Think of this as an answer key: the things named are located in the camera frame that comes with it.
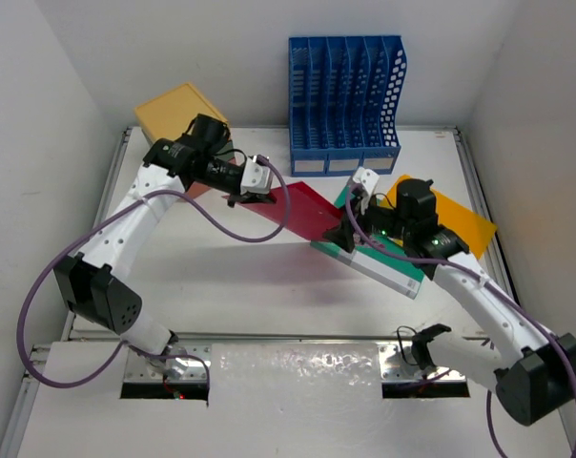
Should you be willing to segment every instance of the green folder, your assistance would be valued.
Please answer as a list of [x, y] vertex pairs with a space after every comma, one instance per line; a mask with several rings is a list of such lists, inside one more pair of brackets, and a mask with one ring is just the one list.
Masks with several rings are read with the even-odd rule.
[[[345, 204], [346, 193], [347, 187], [335, 200], [336, 207]], [[402, 248], [391, 239], [380, 236], [373, 236], [373, 239], [390, 253], [405, 256]], [[353, 253], [347, 253], [331, 242], [312, 241], [311, 246], [411, 299], [415, 299], [420, 291], [423, 272], [411, 262], [394, 260], [367, 245], [358, 246]]]

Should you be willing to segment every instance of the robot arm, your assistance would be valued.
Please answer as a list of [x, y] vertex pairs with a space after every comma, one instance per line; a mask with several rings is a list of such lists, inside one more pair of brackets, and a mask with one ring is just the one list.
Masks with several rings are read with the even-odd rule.
[[169, 329], [142, 310], [142, 300], [125, 281], [135, 257], [165, 213], [179, 197], [155, 191], [185, 193], [194, 182], [229, 193], [235, 202], [273, 203], [273, 176], [268, 167], [246, 157], [237, 166], [215, 155], [228, 141], [224, 123], [199, 115], [190, 134], [178, 141], [158, 140], [139, 168], [134, 183], [114, 213], [138, 200], [143, 204], [93, 236], [74, 256], [67, 256], [54, 273], [62, 297], [76, 315], [100, 324], [121, 340], [148, 354], [163, 354], [174, 339]]
[[[432, 181], [399, 183], [396, 208], [383, 208], [371, 199], [378, 180], [371, 170], [356, 171], [350, 184], [357, 194], [340, 225], [324, 236], [351, 252], [356, 245], [355, 222], [364, 235], [401, 239], [408, 260], [453, 296], [495, 345], [495, 349], [480, 346], [455, 336], [446, 325], [435, 324], [413, 337], [412, 356], [418, 366], [459, 370], [495, 392], [508, 414], [526, 426], [574, 399], [566, 368], [546, 336], [491, 291], [507, 297], [466, 243], [439, 224]], [[466, 273], [470, 271], [478, 278]], [[576, 374], [576, 339], [571, 334], [555, 339]]]

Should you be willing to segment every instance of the table surface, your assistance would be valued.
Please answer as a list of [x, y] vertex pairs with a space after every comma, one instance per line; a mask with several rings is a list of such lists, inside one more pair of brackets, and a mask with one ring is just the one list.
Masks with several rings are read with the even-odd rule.
[[[45, 375], [76, 380], [115, 343], [54, 343]], [[496, 458], [484, 395], [382, 399], [374, 344], [214, 344], [210, 406], [119, 399], [127, 352], [75, 389], [40, 386], [19, 458]], [[493, 402], [510, 457], [567, 457], [557, 412], [521, 427]]]
[[[233, 137], [237, 147], [269, 156], [288, 173], [286, 130], [234, 129]], [[470, 207], [451, 132], [402, 131], [401, 142], [395, 173], [381, 179], [382, 190], [402, 174], [433, 178], [437, 189]], [[147, 150], [141, 132], [134, 129], [111, 209], [127, 191]], [[333, 200], [345, 178], [306, 181]], [[241, 234], [262, 235], [274, 227], [247, 210], [229, 209], [215, 191], [198, 200]], [[159, 224], [128, 283], [150, 313], [176, 331], [383, 336], [393, 334], [399, 324], [442, 322], [464, 335], [480, 333], [429, 281], [412, 301], [288, 232], [254, 246], [228, 239], [185, 203], [175, 204]], [[79, 333], [103, 335], [77, 319], [72, 336]], [[114, 345], [54, 343], [45, 375], [81, 378], [98, 367]], [[38, 388], [18, 456], [497, 456], [485, 425], [481, 387], [469, 383], [470, 398], [383, 400], [376, 355], [373, 343], [216, 343], [206, 408], [198, 401], [119, 399], [123, 350], [87, 385]], [[509, 419], [495, 399], [493, 406], [508, 456], [568, 456], [556, 412], [524, 428]]]
[[[236, 147], [268, 156], [288, 183], [303, 180], [333, 201], [346, 177], [289, 177], [286, 129], [233, 129]], [[401, 131], [402, 151], [394, 173], [382, 176], [386, 191], [398, 177], [432, 178], [434, 187], [461, 205], [471, 200], [452, 131]], [[134, 128], [116, 180], [111, 211], [132, 184], [149, 145]], [[197, 198], [235, 232], [261, 236], [274, 223], [243, 208], [231, 209], [218, 191]], [[221, 234], [184, 202], [176, 203], [141, 249], [128, 285], [146, 310], [176, 332], [309, 336], [388, 336], [401, 324], [451, 326], [481, 336], [477, 324], [447, 293], [425, 279], [415, 300], [365, 277], [283, 231], [262, 244]], [[102, 328], [81, 318], [72, 337]]]

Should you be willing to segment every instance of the white enclosure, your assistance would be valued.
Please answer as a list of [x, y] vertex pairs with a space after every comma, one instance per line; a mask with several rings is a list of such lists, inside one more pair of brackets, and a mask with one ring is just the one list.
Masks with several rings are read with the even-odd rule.
[[[576, 0], [0, 0], [0, 443], [21, 301], [91, 227], [133, 107], [190, 80], [232, 125], [283, 125], [289, 36], [381, 33], [408, 57], [399, 123], [466, 132], [522, 305], [576, 335]], [[49, 281], [28, 343], [65, 316]]]

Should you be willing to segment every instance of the blue file organizer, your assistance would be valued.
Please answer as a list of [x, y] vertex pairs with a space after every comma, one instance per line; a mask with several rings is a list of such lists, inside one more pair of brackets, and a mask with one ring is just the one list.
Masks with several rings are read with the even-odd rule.
[[389, 174], [401, 150], [395, 116], [406, 76], [399, 36], [290, 38], [294, 177]]

